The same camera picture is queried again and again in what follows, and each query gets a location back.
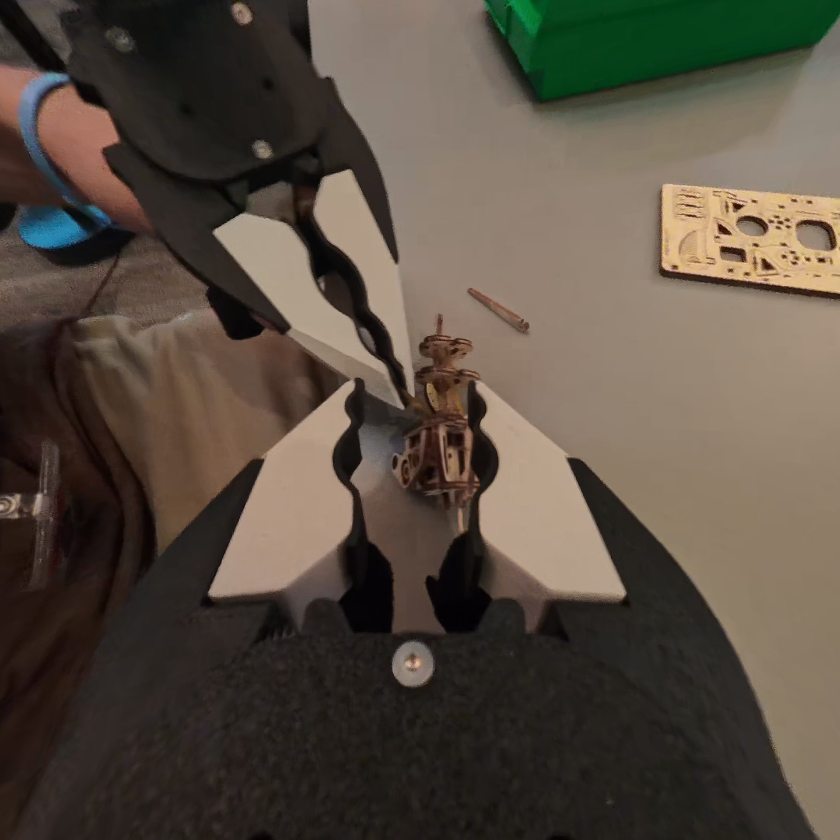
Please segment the laser-cut wooden parts sheet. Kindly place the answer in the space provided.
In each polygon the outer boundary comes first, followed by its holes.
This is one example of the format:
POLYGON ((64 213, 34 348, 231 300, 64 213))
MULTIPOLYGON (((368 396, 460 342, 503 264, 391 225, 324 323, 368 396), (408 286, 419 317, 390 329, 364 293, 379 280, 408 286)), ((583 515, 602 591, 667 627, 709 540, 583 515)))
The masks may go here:
POLYGON ((665 184, 659 218, 664 277, 839 297, 835 197, 665 184))

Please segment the blue plastic object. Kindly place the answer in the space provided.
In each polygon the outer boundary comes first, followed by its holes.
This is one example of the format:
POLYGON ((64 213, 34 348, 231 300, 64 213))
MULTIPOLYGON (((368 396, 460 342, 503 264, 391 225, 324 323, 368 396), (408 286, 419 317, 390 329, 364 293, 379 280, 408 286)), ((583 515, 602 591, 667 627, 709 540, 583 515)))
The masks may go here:
POLYGON ((22 206, 17 216, 17 233, 30 248, 55 251, 88 242, 99 228, 84 214, 57 206, 22 206))

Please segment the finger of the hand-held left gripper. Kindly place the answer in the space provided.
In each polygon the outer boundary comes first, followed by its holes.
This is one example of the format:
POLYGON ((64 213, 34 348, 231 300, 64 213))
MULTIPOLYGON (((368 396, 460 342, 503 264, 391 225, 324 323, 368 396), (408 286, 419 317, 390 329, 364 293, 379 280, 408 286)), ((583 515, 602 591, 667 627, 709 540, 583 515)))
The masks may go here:
POLYGON ((403 406, 389 368, 363 343, 356 319, 336 309, 322 293, 310 250, 289 224, 242 213, 213 234, 289 323, 292 340, 334 371, 361 378, 378 399, 403 406))
POLYGON ((373 339, 399 393, 415 395, 403 284, 355 175, 326 175, 314 201, 313 220, 339 273, 350 287, 353 315, 373 339))

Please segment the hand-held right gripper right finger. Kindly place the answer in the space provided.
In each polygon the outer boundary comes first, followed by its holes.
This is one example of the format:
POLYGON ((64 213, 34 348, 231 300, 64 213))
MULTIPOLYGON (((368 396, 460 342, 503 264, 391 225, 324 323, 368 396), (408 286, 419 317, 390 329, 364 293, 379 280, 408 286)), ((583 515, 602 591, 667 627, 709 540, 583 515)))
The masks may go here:
POLYGON ((510 600, 538 633, 561 602, 622 603, 626 587, 570 457, 486 383, 469 385, 467 404, 479 486, 465 531, 427 578, 438 624, 472 633, 491 603, 510 600))

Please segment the beige camouflage garment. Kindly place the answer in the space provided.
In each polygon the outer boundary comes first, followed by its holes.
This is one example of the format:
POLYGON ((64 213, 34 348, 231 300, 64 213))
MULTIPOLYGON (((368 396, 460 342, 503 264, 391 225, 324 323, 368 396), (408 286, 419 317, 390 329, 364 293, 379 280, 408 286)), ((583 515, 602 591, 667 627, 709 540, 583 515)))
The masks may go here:
POLYGON ((98 409, 139 478, 164 552, 228 482, 344 379, 285 335, 230 339, 212 309, 70 334, 98 409))

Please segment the thin wooden stick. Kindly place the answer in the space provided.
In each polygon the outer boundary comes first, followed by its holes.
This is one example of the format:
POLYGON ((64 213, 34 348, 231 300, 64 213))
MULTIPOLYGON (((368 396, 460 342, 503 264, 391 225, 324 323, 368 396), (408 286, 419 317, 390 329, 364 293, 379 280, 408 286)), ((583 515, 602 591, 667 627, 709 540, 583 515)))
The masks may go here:
POLYGON ((478 301, 478 303, 489 311, 493 312, 500 320, 504 321, 504 323, 513 329, 523 334, 529 333, 530 323, 515 311, 504 306, 496 299, 488 296, 486 293, 475 287, 469 287, 467 293, 470 297, 478 301))

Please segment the blue wristband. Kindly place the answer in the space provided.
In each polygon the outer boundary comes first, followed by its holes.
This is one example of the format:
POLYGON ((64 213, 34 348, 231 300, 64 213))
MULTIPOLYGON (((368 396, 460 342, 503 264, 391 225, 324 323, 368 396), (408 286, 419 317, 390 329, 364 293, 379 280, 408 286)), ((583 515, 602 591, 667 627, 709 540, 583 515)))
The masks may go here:
POLYGON ((98 228, 112 228, 112 220, 100 209, 86 204, 81 196, 65 182, 45 152, 39 134, 39 115, 44 101, 52 92, 70 84, 70 77, 62 72, 45 72, 31 80, 24 89, 17 107, 17 124, 28 157, 47 183, 60 196, 63 204, 78 211, 98 228))

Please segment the green plastic box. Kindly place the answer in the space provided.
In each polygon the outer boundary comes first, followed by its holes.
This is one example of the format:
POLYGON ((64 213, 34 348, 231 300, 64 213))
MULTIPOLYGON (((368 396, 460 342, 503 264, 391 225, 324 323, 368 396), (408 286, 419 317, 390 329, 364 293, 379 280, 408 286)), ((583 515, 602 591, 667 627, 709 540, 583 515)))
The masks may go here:
POLYGON ((817 44, 838 1, 485 1, 541 102, 817 44))

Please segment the small wooden model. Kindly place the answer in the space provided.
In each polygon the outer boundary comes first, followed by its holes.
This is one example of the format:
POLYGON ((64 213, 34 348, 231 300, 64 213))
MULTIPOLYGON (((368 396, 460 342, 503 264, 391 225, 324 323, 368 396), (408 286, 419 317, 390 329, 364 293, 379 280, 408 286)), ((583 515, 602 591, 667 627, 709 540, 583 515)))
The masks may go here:
POLYGON ((438 314, 434 331, 418 346, 427 364, 414 374, 413 420, 403 449, 392 457, 392 473, 404 490, 432 498, 447 512, 457 532, 465 530, 470 503, 479 488, 471 466, 473 433, 468 424, 469 385, 479 374, 462 363, 473 350, 468 339, 444 329, 438 314))

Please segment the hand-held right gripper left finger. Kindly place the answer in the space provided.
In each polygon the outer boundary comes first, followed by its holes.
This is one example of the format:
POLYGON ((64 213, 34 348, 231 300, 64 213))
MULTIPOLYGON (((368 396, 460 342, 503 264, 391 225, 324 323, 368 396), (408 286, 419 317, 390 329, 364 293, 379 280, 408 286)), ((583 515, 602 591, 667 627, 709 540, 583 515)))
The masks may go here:
POLYGON ((212 602, 274 602, 300 631, 310 604, 328 600, 356 632, 392 631, 392 567, 368 539, 352 482, 364 398, 361 379, 346 382, 262 458, 212 602))

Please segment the clear plastic badge holder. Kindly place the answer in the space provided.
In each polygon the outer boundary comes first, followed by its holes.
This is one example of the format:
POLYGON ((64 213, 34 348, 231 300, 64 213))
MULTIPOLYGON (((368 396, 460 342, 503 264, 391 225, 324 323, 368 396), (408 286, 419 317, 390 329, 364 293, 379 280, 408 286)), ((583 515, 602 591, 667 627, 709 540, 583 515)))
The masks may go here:
POLYGON ((62 522, 66 509, 60 449, 46 438, 40 446, 36 490, 7 490, 1 494, 1 521, 25 522, 33 529, 33 549, 24 567, 25 592, 44 590, 65 573, 67 557, 62 542, 62 522))

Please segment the person's left forearm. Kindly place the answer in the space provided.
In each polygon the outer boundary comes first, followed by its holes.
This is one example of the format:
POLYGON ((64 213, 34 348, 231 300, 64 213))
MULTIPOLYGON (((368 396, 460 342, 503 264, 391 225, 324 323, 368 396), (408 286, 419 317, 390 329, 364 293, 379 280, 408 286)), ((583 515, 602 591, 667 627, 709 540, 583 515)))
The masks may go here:
MULTIPOLYGON (((60 195, 30 159, 18 125, 18 106, 28 85, 40 74, 19 66, 1 66, 1 201, 17 205, 59 205, 60 195)), ((41 147, 64 183, 85 204, 98 207, 135 234, 154 229, 131 190, 109 168, 103 151, 119 136, 109 114, 84 102, 67 85, 51 91, 38 113, 41 147)))

